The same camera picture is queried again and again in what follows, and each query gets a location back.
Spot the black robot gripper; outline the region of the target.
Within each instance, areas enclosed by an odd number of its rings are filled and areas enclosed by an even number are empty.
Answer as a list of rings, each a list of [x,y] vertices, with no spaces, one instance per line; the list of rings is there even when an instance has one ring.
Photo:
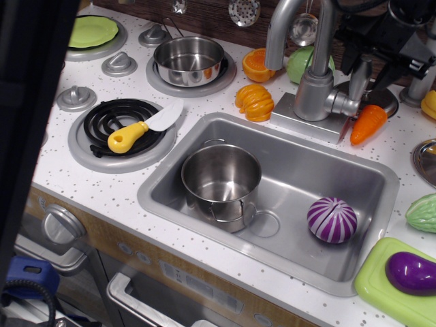
[[[404,76],[425,77],[430,69],[430,50],[413,27],[389,14],[342,17],[335,37],[343,42],[341,71],[349,75],[362,55],[384,62],[372,91],[382,91]]]

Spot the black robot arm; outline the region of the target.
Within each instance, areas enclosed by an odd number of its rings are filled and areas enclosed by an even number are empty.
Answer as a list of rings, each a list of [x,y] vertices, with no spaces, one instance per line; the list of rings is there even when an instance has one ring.
[[[404,76],[423,79],[435,65],[433,51],[426,47],[416,32],[435,15],[434,1],[388,1],[385,13],[363,16],[361,13],[381,5],[370,1],[346,6],[334,1],[343,13],[334,37],[343,42],[345,52],[341,71],[350,74],[362,55],[373,55],[385,62],[373,89],[381,90]]]

